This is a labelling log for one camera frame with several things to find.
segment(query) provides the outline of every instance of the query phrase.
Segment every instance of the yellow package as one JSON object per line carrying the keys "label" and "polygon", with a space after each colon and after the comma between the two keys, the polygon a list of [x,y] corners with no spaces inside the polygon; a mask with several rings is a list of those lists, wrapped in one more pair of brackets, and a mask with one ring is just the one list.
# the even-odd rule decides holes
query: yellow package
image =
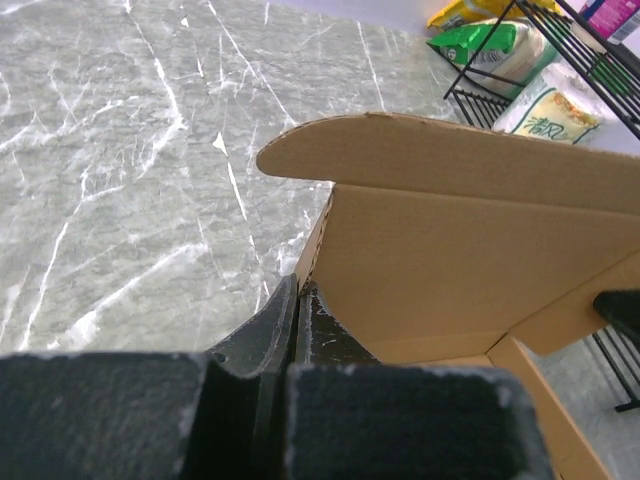
{"label": "yellow package", "polygon": [[[529,0],[529,2],[549,10],[560,11],[555,0]],[[499,17],[508,5],[509,0],[453,0],[431,17],[427,26],[445,32],[460,25]],[[514,6],[507,14],[506,19],[521,17],[524,17],[522,10]]]}

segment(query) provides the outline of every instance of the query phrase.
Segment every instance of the gray floor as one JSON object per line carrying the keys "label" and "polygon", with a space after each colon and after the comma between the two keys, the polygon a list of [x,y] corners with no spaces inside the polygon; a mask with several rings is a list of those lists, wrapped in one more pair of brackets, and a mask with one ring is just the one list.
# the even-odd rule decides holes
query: gray floor
{"label": "gray floor", "polygon": [[[257,0],[0,0],[0,48],[5,353],[214,344],[291,270],[329,191],[261,175],[262,146],[333,114],[457,121],[424,39]],[[594,358],[576,344],[545,372],[638,478],[640,417],[611,413]]]}

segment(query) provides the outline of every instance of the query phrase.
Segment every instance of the brown cardboard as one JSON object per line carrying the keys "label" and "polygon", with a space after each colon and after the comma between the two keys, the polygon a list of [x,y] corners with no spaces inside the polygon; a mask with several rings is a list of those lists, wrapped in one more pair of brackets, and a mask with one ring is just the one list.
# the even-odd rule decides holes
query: brown cardboard
{"label": "brown cardboard", "polygon": [[510,369],[562,478],[609,478],[517,342],[562,348],[604,325],[596,293],[640,287],[638,159],[365,114],[291,130],[258,166],[336,182],[296,271],[374,355]]}

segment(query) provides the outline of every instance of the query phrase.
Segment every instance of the gray marble surface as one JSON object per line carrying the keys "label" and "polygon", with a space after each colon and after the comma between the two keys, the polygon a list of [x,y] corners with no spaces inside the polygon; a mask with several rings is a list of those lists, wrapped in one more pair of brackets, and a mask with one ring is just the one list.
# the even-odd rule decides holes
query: gray marble surface
{"label": "gray marble surface", "polygon": [[[333,114],[457,121],[424,39],[257,0],[0,0],[0,353],[191,350],[293,268],[329,185],[255,154]],[[538,359],[618,480],[620,415],[586,342]]]}

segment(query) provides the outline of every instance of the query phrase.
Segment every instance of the cardboard edge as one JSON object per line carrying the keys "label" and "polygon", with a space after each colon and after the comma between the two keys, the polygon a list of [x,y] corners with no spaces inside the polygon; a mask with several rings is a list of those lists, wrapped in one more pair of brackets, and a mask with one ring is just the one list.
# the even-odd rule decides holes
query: cardboard edge
{"label": "cardboard edge", "polygon": [[640,288],[640,251],[627,255],[543,306],[511,327],[509,334],[538,355],[549,355],[608,325],[593,310],[596,295],[603,290],[629,288]]}
{"label": "cardboard edge", "polygon": [[331,213],[331,207],[333,206],[334,190],[331,190],[327,203],[318,217],[309,239],[300,254],[298,263],[295,268],[295,273],[298,277],[298,295],[304,295],[309,288],[313,271],[318,263],[318,256],[320,255],[320,247],[322,246],[322,239],[324,238],[324,232],[329,221],[329,213]]}
{"label": "cardboard edge", "polygon": [[612,480],[589,441],[514,337],[504,337],[487,356],[496,367],[514,373],[533,398],[553,465],[562,478]]}

